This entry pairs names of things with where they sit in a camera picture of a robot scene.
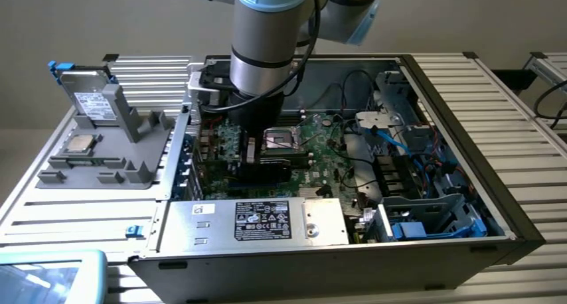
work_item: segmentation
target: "blue cable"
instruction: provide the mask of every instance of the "blue cable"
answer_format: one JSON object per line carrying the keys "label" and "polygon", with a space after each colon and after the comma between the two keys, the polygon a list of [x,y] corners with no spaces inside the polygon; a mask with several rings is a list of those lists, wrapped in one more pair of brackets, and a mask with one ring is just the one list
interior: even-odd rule
{"label": "blue cable", "polygon": [[[367,131],[367,133],[370,133],[372,135],[372,131],[370,129],[367,129],[366,131]],[[383,131],[378,130],[376,135],[380,136],[382,138],[384,138],[392,145],[397,145],[399,148],[405,149],[406,154],[409,154],[410,156],[413,155],[411,151],[406,147],[406,145],[403,143],[399,143],[398,141],[395,141]]]}
{"label": "blue cable", "polygon": [[[423,165],[419,163],[419,161],[414,160],[415,165],[418,166],[418,169],[423,172],[423,174],[426,175],[426,180],[427,180],[427,185],[430,185],[431,180],[429,178],[426,169],[423,168]],[[426,190],[426,198],[429,198],[429,193],[431,192],[429,189],[423,188]]]}
{"label": "blue cable", "polygon": [[[368,128],[366,128],[366,132],[372,135],[372,131]],[[410,149],[407,148],[407,146],[403,143],[399,143],[398,141],[395,141],[390,137],[390,135],[387,135],[383,131],[378,130],[376,135],[380,136],[382,138],[384,138],[392,145],[397,145],[399,148],[405,149],[406,153],[410,156],[413,156],[413,153],[411,153]],[[423,165],[417,160],[414,160],[414,162],[415,162],[415,165],[418,166],[419,170],[426,175],[427,185],[430,185],[431,184],[431,180],[429,178],[429,175],[427,175],[426,170],[423,169]],[[431,192],[430,190],[426,190],[426,198],[430,197],[430,192]]]}

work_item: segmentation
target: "wire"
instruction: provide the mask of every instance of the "wire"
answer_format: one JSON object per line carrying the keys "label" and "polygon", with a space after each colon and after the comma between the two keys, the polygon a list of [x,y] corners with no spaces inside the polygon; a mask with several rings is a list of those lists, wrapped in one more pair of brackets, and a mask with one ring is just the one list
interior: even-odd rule
{"label": "wire", "polygon": [[439,134],[438,134],[437,129],[433,126],[433,124],[431,124],[431,122],[429,120],[427,120],[426,124],[431,128],[431,130],[434,131],[434,147],[431,148],[431,152],[435,154],[437,153],[437,148],[439,146]]}
{"label": "wire", "polygon": [[423,179],[422,179],[422,181],[423,181],[423,183],[422,183],[422,188],[423,188],[423,191],[426,191],[426,198],[429,198],[429,196],[430,196],[430,192],[431,192],[431,190],[430,190],[430,184],[431,184],[431,180],[430,180],[430,178],[429,178],[429,175],[427,175],[427,172],[426,172],[426,168],[423,168],[423,165],[417,161],[417,160],[414,160],[414,163],[415,163],[415,165],[418,166],[418,169],[419,169],[419,171],[422,172],[422,174],[423,174]]}
{"label": "wire", "polygon": [[342,131],[343,131],[343,135],[346,135],[346,130],[347,130],[347,127],[348,127],[348,129],[351,129],[351,131],[352,131],[352,133],[355,134],[355,135],[360,135],[356,131],[355,131],[355,129],[352,128],[352,124],[351,123],[355,123],[358,120],[356,120],[356,118],[352,118],[352,119],[348,119],[348,120],[346,120],[344,122],[343,122],[343,127],[342,127]]}
{"label": "wire", "polygon": [[310,109],[310,108],[315,107],[315,105],[316,105],[316,104],[319,104],[320,100],[326,97],[326,95],[327,95],[328,91],[331,90],[331,87],[332,87],[332,86],[339,87],[340,91],[343,90],[343,88],[342,88],[342,86],[340,86],[340,84],[339,84],[338,82],[332,82],[332,83],[330,83],[330,85],[327,85],[326,90],[324,90],[324,91],[323,91],[323,93],[320,94],[320,96],[319,96],[318,100],[315,100],[315,101],[311,103],[311,105],[306,106],[306,109]]}
{"label": "wire", "polygon": [[551,129],[554,129],[555,128],[555,126],[559,124],[559,121],[561,121],[561,116],[563,115],[563,112],[566,111],[566,109],[565,108],[562,108],[561,110],[559,110],[559,112],[558,112],[558,115],[557,115],[557,118],[555,118],[555,121],[553,122],[553,124],[551,124],[551,126],[550,126],[550,128]]}
{"label": "wire", "polygon": [[290,94],[284,94],[284,97],[290,97],[291,95],[295,94],[295,92],[299,90],[299,85],[302,84],[302,82],[299,80],[295,81],[295,86],[294,89],[291,90]]}
{"label": "wire", "polygon": [[284,145],[283,143],[276,143],[275,141],[271,141],[270,139],[264,139],[268,143],[274,143],[274,144],[276,144],[278,146],[282,146],[282,147],[286,147],[286,148],[290,148],[290,149],[296,149],[296,148],[294,148],[292,146],[288,146],[288,145]]}
{"label": "wire", "polygon": [[264,100],[267,97],[270,97],[276,92],[279,92],[280,89],[286,87],[286,85],[291,82],[291,80],[304,70],[304,67],[307,65],[307,61],[310,60],[312,51],[315,49],[315,43],[318,42],[319,29],[320,29],[320,2],[319,2],[319,0],[314,0],[314,3],[315,3],[315,26],[314,26],[314,29],[312,29],[312,35],[310,37],[310,46],[307,48],[307,52],[304,53],[302,60],[299,61],[298,67],[291,72],[291,74],[287,77],[287,79],[275,88],[272,88],[271,90],[268,90],[264,94],[262,94],[262,95],[251,98],[246,102],[242,102],[240,104],[231,105],[231,106],[222,107],[222,108],[214,108],[214,107],[210,107],[210,106],[202,106],[203,111],[210,112],[210,113],[226,113],[226,112],[230,112],[232,110],[238,110],[238,109],[248,106],[250,104],[252,104],[255,102],[259,102],[260,100]]}
{"label": "wire", "polygon": [[406,147],[403,143],[395,141],[383,131],[378,130],[376,135],[384,138],[392,145],[397,145],[399,148],[405,149],[406,155],[411,156],[410,148]]}
{"label": "wire", "polygon": [[550,95],[551,93],[554,93],[554,91],[559,90],[562,87],[565,87],[565,85],[567,85],[567,80],[563,81],[562,83],[559,83],[558,85],[555,85],[554,87],[551,87],[542,95],[541,97],[538,97],[535,104],[534,104],[534,112],[537,114],[538,117],[541,118],[546,118],[546,119],[567,119],[567,116],[562,116],[563,115],[563,111],[566,110],[566,106],[563,106],[562,110],[561,110],[561,114],[558,114],[557,116],[549,116],[549,115],[543,115],[539,112],[539,105],[543,101],[543,99],[546,99],[547,95]]}
{"label": "wire", "polygon": [[[328,136],[328,139],[334,139],[334,134],[335,134],[335,131],[336,131],[336,127],[339,126],[339,125],[342,125],[343,123],[338,123],[336,125],[335,125],[335,127],[334,127],[334,130],[331,131],[331,135]],[[359,159],[359,158],[351,158],[351,157],[347,157],[347,156],[344,156],[344,155],[342,155],[336,150],[335,150],[335,148],[332,148],[332,146],[328,146],[328,148],[331,149],[331,151],[335,153],[335,155],[338,155],[340,158],[343,158],[343,159],[346,159],[346,160],[350,160],[350,161],[359,161],[359,162],[362,162],[362,163],[367,163],[367,164],[370,164],[372,167],[374,167],[374,163],[372,163],[372,161],[370,161],[370,160],[366,160],[366,159]]]}
{"label": "wire", "polygon": [[466,180],[466,181],[469,181],[469,192],[470,192],[470,193],[473,193],[473,192],[474,192],[474,190],[475,190],[475,186],[471,184],[471,180],[470,180],[470,178],[469,178],[467,174],[465,173],[463,168],[461,168],[461,167],[458,166],[455,169],[457,169],[457,171],[459,171],[459,173],[462,174],[462,176],[463,176],[465,180]]}
{"label": "wire", "polygon": [[342,155],[331,146],[328,146],[328,148],[331,149],[331,151],[335,153],[335,155],[338,155],[340,158],[343,158],[343,159],[346,159],[346,160],[351,160],[351,161],[359,161],[359,162],[362,162],[362,163],[367,163],[367,164],[370,164],[371,166],[374,166],[374,163],[372,163],[372,161],[370,161],[370,160],[366,160],[366,159],[360,159],[360,158],[351,158],[351,157],[347,157],[347,156],[344,156],[344,155]]}
{"label": "wire", "polygon": [[399,133],[402,133],[403,131],[406,130],[406,127],[405,128],[402,128],[395,134],[394,134],[394,136],[392,136],[392,139],[395,140],[397,139],[397,136],[399,135]]}
{"label": "wire", "polygon": [[371,183],[376,183],[378,182],[378,180],[374,179],[372,181],[368,181],[367,183],[363,183],[360,186],[350,186],[350,185],[347,185],[344,183],[344,177],[347,176],[347,174],[351,172],[352,169],[354,169],[354,167],[350,167],[350,169],[347,170],[347,172],[343,173],[343,175],[340,177],[340,183],[342,183],[343,186],[346,186],[350,189],[359,189],[360,187],[368,186]]}
{"label": "wire", "polygon": [[340,120],[343,120],[343,121],[344,121],[344,117],[343,117],[343,116],[340,116],[340,114],[334,114],[334,115],[332,115],[332,118],[335,118],[335,117],[340,118]]}
{"label": "wire", "polygon": [[368,74],[368,72],[366,70],[354,70],[354,71],[348,72],[348,74],[346,75],[346,77],[343,79],[343,84],[342,84],[342,101],[344,102],[344,107],[343,107],[343,104],[342,104],[342,110],[344,110],[344,108],[347,108],[347,97],[346,97],[347,82],[348,82],[350,77],[354,74],[356,74],[356,73],[364,74],[366,78],[368,79],[368,83],[370,83],[370,86],[368,86],[368,90],[370,90],[368,99],[371,99],[372,98],[372,95],[374,95],[374,82],[375,82],[375,79]]}

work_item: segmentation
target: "warning label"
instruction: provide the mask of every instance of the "warning label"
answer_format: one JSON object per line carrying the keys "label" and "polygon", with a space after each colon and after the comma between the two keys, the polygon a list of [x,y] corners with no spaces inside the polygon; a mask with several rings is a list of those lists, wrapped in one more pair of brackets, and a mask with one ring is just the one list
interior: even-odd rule
{"label": "warning label", "polygon": [[235,223],[238,241],[291,239],[288,202],[238,202]]}
{"label": "warning label", "polygon": [[115,120],[116,115],[100,93],[75,93],[79,104],[92,120]]}

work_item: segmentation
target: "robotic arm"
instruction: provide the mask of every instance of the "robotic arm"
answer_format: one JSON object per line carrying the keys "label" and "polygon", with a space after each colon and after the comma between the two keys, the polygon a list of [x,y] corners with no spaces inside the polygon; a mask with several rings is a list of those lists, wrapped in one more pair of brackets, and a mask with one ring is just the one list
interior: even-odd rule
{"label": "robotic arm", "polygon": [[231,81],[239,92],[231,93],[228,112],[250,137],[259,137],[276,123],[284,103],[283,89],[298,76],[292,72],[296,48],[318,38],[346,44],[362,44],[376,15],[376,0],[210,0],[234,4]]}

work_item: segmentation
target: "metal rail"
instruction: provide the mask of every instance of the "metal rail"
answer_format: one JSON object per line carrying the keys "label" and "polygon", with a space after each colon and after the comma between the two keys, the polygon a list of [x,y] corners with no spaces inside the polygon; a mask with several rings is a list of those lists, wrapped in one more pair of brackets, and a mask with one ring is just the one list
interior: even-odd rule
{"label": "metal rail", "polygon": [[[550,87],[567,80],[567,53],[534,53],[523,69],[533,70],[534,73],[550,84]],[[561,90],[567,96],[567,86]],[[553,124],[551,119],[543,119],[547,125]],[[555,127],[555,132],[567,138],[567,119],[562,119]]]}
{"label": "metal rail", "polygon": [[[417,54],[415,59],[447,105],[547,240],[513,266],[494,266],[457,290],[282,301],[287,303],[566,303],[567,302],[567,160],[555,134],[478,60],[462,54]],[[126,84],[128,102],[175,115],[183,101],[190,57],[120,58],[112,67]],[[67,135],[70,117],[62,123]],[[123,238],[128,225],[152,218],[156,194],[122,191],[46,196],[34,175],[58,148],[56,135],[0,210],[0,245],[31,248],[102,248],[111,258],[107,303],[162,303],[126,265],[124,254],[146,240]]]}

